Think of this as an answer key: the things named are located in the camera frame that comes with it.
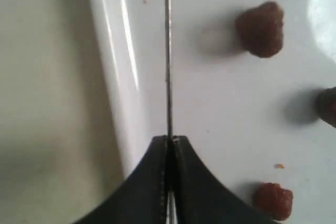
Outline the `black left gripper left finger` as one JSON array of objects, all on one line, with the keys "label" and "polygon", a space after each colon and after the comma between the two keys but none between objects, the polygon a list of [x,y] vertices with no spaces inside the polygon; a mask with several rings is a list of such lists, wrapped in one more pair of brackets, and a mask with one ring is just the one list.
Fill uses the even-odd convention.
[{"label": "black left gripper left finger", "polygon": [[167,136],[154,137],[144,156],[118,189],[76,223],[166,223]]}]

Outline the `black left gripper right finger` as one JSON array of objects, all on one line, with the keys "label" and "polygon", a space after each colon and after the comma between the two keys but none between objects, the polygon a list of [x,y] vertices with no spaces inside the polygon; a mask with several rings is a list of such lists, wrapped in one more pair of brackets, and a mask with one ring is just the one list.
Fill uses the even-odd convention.
[{"label": "black left gripper right finger", "polygon": [[222,185],[186,136],[172,141],[172,188],[177,223],[272,223]]}]

